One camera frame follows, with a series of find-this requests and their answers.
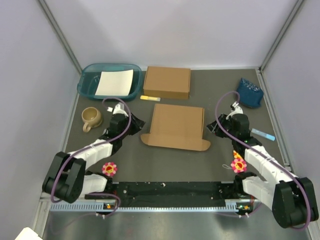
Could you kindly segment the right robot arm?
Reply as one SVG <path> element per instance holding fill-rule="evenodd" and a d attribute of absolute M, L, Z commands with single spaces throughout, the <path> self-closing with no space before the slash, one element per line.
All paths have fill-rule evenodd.
<path fill-rule="evenodd" d="M 252 195 L 260 200 L 282 228 L 305 227 L 319 219 L 311 180 L 297 177 L 271 157 L 262 143 L 251 135 L 245 114 L 221 114 L 206 127 L 217 137 L 230 139 L 233 150 L 260 174 L 238 173 L 233 185 L 237 197 Z"/>

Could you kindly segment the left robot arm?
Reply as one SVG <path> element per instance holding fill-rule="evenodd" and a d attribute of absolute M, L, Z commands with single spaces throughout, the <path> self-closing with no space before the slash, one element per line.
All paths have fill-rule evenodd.
<path fill-rule="evenodd" d="M 74 203 L 80 196 L 97 193 L 109 198 L 114 191 L 108 177 L 101 173 L 86 173 L 89 167 L 114 155 L 123 145 L 123 139 L 142 130 L 145 121 L 134 114 L 114 113 L 109 126 L 93 143 L 73 152 L 58 152 L 48 169 L 42 191 L 51 201 Z"/>

